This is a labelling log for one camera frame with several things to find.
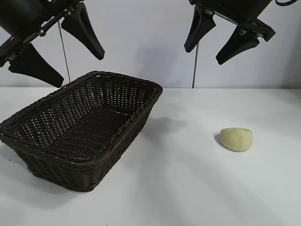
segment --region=potato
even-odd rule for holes
[[[245,152],[253,143],[252,132],[244,128],[226,128],[221,130],[221,143],[235,152]]]

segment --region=white table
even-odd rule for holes
[[[0,121],[55,89],[0,88]],[[214,136],[253,131],[236,153]],[[70,192],[0,144],[2,226],[300,226],[301,90],[165,89],[100,185]]]

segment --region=white wall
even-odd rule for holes
[[[92,70],[124,73],[164,87],[191,88],[195,51],[185,52],[193,16],[188,0],[86,0],[92,26],[105,49],[98,61],[63,31],[71,77]]]
[[[220,66],[215,56],[235,25],[214,17],[217,26],[199,43],[197,88],[301,88],[301,2],[288,7],[272,2],[259,19],[276,35]]]
[[[10,35],[0,27],[0,45],[9,37]],[[45,37],[36,38],[32,43],[40,55],[64,77],[63,84],[66,84],[68,75],[58,26],[53,26]],[[0,68],[0,87],[51,87],[38,79],[11,73],[8,67],[9,63],[6,63],[4,67]]]

